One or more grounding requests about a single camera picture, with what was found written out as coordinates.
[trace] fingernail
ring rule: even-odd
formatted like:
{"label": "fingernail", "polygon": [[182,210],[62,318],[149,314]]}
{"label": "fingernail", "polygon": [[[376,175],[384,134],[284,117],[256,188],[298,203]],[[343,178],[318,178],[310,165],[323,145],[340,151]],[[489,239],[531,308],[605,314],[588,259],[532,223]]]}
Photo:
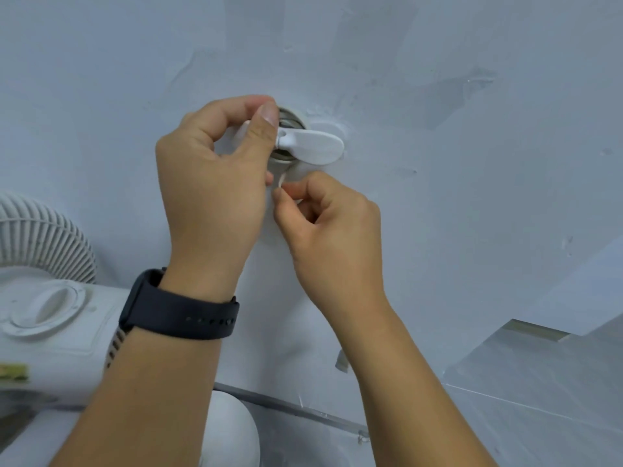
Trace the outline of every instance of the fingernail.
{"label": "fingernail", "polygon": [[260,106],[260,115],[274,127],[279,127],[279,108],[272,101]]}

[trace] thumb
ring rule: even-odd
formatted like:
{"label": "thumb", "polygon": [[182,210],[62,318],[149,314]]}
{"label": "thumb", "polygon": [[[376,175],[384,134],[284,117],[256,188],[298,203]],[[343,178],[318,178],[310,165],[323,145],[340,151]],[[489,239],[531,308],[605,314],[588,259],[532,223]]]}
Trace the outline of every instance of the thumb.
{"label": "thumb", "polygon": [[313,225],[303,216],[299,207],[283,188],[273,190],[275,221],[290,250],[310,231]]}
{"label": "thumb", "polygon": [[275,148],[278,127],[279,108],[273,101],[267,101],[251,118],[247,132],[234,155],[267,162]]}

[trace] wrist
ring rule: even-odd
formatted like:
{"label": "wrist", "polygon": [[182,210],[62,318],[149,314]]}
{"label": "wrist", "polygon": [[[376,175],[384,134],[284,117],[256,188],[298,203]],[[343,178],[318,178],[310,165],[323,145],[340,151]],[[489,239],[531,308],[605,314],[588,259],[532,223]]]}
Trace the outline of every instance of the wrist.
{"label": "wrist", "polygon": [[342,298],[318,306],[318,309],[334,330],[338,330],[342,324],[375,319],[394,311],[383,291],[343,295]]}
{"label": "wrist", "polygon": [[236,292],[238,277],[219,269],[170,265],[158,286],[162,290],[211,303],[226,303]]}

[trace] right hand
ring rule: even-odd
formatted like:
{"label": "right hand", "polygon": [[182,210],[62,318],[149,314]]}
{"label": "right hand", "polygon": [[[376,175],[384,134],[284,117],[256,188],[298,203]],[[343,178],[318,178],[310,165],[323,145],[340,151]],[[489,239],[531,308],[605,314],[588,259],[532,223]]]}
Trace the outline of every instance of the right hand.
{"label": "right hand", "polygon": [[386,301],[375,203],[324,172],[284,183],[273,200],[299,282],[330,322],[336,312]]}

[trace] metal strip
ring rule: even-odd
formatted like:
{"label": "metal strip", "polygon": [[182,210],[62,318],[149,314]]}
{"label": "metal strip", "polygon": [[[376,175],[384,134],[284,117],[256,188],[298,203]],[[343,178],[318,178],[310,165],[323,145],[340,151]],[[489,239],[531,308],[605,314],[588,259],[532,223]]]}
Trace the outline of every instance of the metal strip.
{"label": "metal strip", "polygon": [[352,423],[337,416],[328,415],[327,413],[319,412],[311,408],[300,407],[294,403],[282,401],[277,398],[261,395],[260,393],[249,392],[247,390],[237,389],[230,385],[224,385],[220,383],[214,384],[214,390],[219,392],[229,393],[231,396],[236,397],[240,401],[246,401],[247,403],[253,403],[269,410],[275,410],[278,412],[286,413],[292,416],[298,416],[299,418],[306,418],[311,421],[316,421],[333,428],[337,428],[348,433],[353,433],[364,438],[369,438],[368,427],[365,425]]}

